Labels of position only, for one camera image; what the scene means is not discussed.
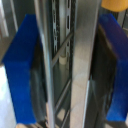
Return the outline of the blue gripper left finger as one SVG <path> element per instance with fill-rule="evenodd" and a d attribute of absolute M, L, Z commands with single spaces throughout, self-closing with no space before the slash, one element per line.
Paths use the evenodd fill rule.
<path fill-rule="evenodd" d="M 17 123 L 36 122 L 31 100 L 30 69 L 37 38 L 36 16 L 27 14 L 2 59 Z"/>

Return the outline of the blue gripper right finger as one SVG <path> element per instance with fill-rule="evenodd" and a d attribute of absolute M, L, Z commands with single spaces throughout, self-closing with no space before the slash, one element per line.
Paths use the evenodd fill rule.
<path fill-rule="evenodd" d="M 124 122 L 128 114 L 128 37 L 112 14 L 102 15 L 98 27 L 96 84 L 106 95 L 106 119 Z"/>

